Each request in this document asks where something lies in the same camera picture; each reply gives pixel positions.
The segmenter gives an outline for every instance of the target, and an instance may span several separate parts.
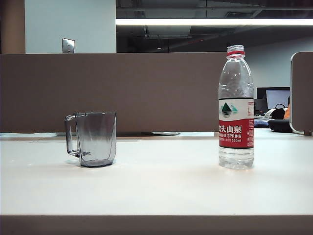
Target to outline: bottle label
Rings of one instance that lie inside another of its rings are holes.
[[[253,148],[253,98],[219,99],[220,147]]]

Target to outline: mug handle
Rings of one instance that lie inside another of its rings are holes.
[[[71,114],[65,117],[65,130],[66,130],[66,137],[67,137],[67,153],[79,158],[78,150],[73,150],[73,141],[72,141],[72,127],[70,125],[70,121],[75,119],[76,115]]]

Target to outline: orange clothing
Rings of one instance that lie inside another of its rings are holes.
[[[290,118],[290,104],[288,105],[287,110],[285,111],[284,119]]]

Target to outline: light blue wall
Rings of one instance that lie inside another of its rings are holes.
[[[296,52],[313,51],[313,37],[245,49],[246,61],[257,87],[289,87],[291,57]]]
[[[115,0],[25,0],[26,53],[115,53]]]

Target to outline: red bottle cap ring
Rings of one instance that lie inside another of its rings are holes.
[[[245,52],[242,51],[242,50],[236,50],[236,51],[227,52],[227,56],[228,56],[228,55],[233,55],[233,54],[241,54],[241,55],[244,55]]]

